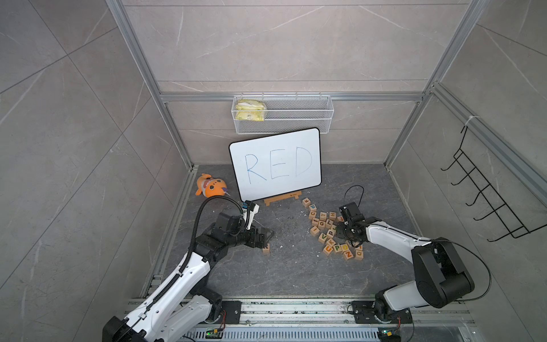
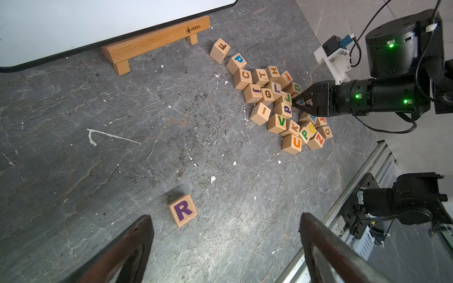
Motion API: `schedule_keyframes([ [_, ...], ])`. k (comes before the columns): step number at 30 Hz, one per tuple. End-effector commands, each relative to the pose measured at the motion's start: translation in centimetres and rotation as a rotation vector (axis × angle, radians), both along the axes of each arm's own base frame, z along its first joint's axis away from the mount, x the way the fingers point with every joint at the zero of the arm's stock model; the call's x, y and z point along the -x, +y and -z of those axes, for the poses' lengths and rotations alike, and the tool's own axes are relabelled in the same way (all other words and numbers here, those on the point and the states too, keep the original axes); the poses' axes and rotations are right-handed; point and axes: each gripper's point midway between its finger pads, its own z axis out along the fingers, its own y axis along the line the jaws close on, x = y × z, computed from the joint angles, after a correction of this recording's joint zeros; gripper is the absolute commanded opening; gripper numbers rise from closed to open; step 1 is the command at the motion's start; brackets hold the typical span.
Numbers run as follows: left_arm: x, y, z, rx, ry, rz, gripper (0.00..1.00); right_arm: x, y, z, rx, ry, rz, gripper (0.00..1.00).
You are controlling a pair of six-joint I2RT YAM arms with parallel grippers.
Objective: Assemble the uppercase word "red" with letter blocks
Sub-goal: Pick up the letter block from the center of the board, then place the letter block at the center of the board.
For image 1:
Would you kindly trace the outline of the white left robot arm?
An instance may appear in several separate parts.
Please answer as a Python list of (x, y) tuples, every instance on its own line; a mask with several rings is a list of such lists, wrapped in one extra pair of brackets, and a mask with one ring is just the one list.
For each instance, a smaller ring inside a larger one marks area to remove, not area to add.
[(144, 302), (124, 319), (114, 316), (106, 323), (102, 340), (178, 341), (199, 323), (223, 321), (222, 295), (208, 288), (209, 273), (230, 248), (263, 249), (273, 235), (245, 215), (220, 214)]

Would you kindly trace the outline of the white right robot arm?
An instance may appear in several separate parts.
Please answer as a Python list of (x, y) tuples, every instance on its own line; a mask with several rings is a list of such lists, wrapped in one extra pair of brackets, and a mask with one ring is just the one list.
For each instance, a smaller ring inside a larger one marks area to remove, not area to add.
[(373, 312), (378, 321), (388, 323), (414, 307), (440, 309), (474, 291), (474, 280), (449, 240), (419, 237), (375, 217), (366, 218), (354, 202), (339, 207), (339, 212), (343, 221), (336, 224), (338, 237), (354, 247), (364, 243), (384, 247), (413, 265), (413, 281), (375, 295)]

